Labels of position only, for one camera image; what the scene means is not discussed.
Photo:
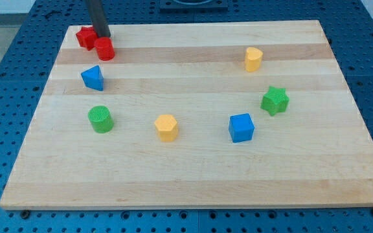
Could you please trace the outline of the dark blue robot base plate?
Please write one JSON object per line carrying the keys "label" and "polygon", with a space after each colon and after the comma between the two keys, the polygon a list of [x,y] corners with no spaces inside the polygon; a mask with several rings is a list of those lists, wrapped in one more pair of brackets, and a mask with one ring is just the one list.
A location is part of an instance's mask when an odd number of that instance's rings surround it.
{"label": "dark blue robot base plate", "polygon": [[159,10],[226,10],[228,0],[158,0]]}

